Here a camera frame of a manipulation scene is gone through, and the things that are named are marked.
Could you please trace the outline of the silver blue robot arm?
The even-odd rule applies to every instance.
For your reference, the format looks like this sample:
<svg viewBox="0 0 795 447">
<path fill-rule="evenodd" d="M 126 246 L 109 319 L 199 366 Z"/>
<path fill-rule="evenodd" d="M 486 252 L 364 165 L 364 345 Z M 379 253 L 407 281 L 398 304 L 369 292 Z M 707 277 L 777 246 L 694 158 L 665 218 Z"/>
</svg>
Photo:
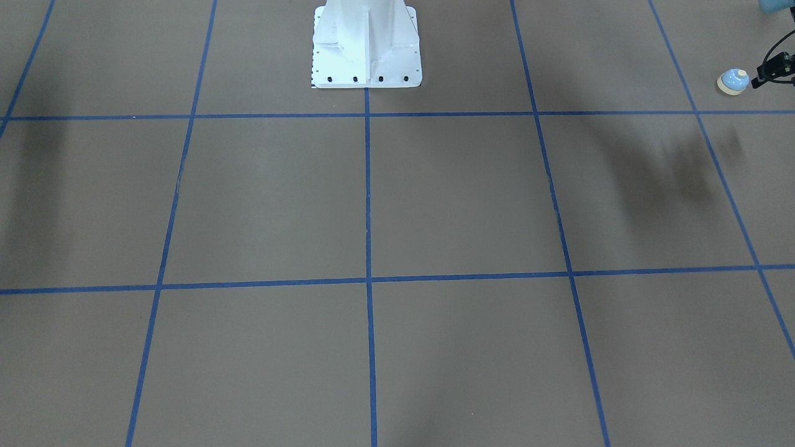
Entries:
<svg viewBox="0 0 795 447">
<path fill-rule="evenodd" d="M 781 12 L 787 9 L 794 20 L 794 1 L 758 1 L 758 7 L 764 14 Z M 758 89 L 766 84 L 794 84 L 794 58 L 793 53 L 782 51 L 777 53 L 778 47 L 790 37 L 794 31 L 790 31 L 781 37 L 763 57 L 761 65 L 757 68 L 757 76 L 750 80 L 752 89 Z"/>
</svg>

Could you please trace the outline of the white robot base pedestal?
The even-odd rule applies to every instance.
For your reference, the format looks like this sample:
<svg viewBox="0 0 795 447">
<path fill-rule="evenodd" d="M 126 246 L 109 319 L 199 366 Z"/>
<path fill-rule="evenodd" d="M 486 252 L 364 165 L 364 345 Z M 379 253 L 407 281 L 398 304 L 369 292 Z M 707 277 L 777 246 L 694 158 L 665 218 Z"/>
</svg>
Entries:
<svg viewBox="0 0 795 447">
<path fill-rule="evenodd" d="M 417 11 L 403 1 L 327 1 L 313 14 L 311 87 L 417 88 Z"/>
</svg>

